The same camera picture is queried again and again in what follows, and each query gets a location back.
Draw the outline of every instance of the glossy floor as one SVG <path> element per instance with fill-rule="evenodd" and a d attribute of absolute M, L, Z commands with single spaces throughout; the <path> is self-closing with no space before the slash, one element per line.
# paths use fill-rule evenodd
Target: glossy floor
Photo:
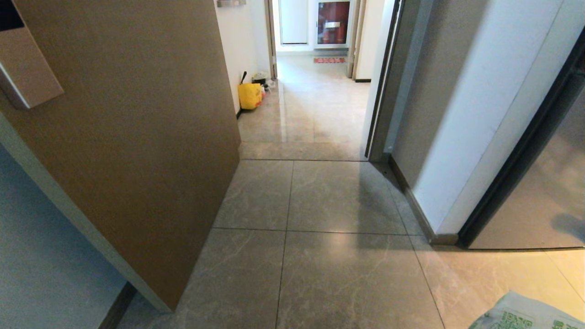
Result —
<path fill-rule="evenodd" d="M 119 328 L 463 329 L 509 290 L 584 319 L 584 259 L 430 246 L 385 167 L 243 160 L 176 312 Z"/>
<path fill-rule="evenodd" d="M 364 160 L 360 151 L 369 83 L 347 63 L 278 56 L 278 82 L 238 125 L 242 159 Z"/>

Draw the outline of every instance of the blue wall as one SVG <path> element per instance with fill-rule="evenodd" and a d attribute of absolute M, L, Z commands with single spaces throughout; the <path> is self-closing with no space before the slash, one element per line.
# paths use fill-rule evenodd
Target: blue wall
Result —
<path fill-rule="evenodd" d="M 0 328 L 98 328 L 125 283 L 0 145 Z"/>

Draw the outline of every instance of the doormat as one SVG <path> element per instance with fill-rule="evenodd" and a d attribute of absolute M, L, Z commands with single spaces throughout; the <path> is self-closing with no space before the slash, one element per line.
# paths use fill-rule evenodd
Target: doormat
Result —
<path fill-rule="evenodd" d="M 330 57 L 330 58 L 318 58 L 313 59 L 313 63 L 316 64 L 323 64 L 323 63 L 345 63 L 345 59 L 342 57 Z"/>

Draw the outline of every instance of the packaging bag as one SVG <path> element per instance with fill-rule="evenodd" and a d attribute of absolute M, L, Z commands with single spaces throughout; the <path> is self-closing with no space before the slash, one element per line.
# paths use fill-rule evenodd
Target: packaging bag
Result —
<path fill-rule="evenodd" d="M 469 329 L 585 329 L 585 323 L 541 301 L 508 292 Z"/>
<path fill-rule="evenodd" d="M 238 97 L 242 109 L 255 109 L 262 103 L 262 86 L 259 83 L 244 83 L 247 72 L 244 72 L 238 86 Z"/>

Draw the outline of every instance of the wall-mounted fixture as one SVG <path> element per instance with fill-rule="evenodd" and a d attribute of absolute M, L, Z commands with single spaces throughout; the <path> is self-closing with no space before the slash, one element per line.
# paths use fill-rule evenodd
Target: wall-mounted fixture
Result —
<path fill-rule="evenodd" d="M 237 7 L 246 4 L 246 0 L 218 0 L 218 8 L 221 7 Z"/>
<path fill-rule="evenodd" d="M 12 0 L 0 0 L 0 88 L 19 109 L 64 92 Z"/>

